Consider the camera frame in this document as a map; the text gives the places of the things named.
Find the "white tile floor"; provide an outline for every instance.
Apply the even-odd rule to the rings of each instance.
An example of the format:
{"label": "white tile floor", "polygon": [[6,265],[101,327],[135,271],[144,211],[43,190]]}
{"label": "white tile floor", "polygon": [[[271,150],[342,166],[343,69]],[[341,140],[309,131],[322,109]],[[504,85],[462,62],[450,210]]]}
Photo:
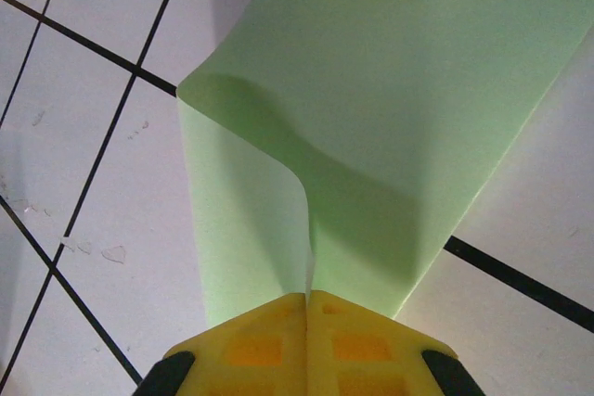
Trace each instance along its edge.
{"label": "white tile floor", "polygon": [[[170,0],[142,68],[179,83],[249,1]],[[161,2],[51,0],[47,16],[136,63]],[[35,26],[0,0],[0,112]],[[205,328],[176,102],[136,79],[117,114],[130,76],[45,25],[34,40],[0,127],[0,195],[50,258],[61,252],[59,271],[110,339],[52,278],[15,355],[47,266],[0,211],[2,396],[130,394],[137,374],[117,354],[144,375]],[[456,232],[590,310],[593,139],[591,32]],[[72,249],[58,249],[71,222]],[[449,343],[488,395],[594,394],[590,331],[449,252],[397,319]]]}

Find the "green paper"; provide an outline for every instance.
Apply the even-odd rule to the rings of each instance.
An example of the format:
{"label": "green paper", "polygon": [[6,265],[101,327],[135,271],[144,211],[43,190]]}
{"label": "green paper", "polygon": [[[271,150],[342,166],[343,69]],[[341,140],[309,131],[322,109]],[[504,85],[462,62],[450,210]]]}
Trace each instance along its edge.
{"label": "green paper", "polygon": [[393,316],[592,20],[594,0],[252,0],[177,91],[210,323],[304,290],[306,218],[314,288]]}

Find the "curved green sheet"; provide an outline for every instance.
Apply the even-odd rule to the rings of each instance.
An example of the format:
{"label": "curved green sheet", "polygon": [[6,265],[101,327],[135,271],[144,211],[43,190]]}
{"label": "curved green sheet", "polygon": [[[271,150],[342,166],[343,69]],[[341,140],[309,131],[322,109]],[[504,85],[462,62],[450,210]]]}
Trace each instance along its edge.
{"label": "curved green sheet", "polygon": [[592,20],[594,0],[253,0],[178,88],[209,321],[304,288],[303,192],[250,145],[303,185],[314,287],[394,315]]}

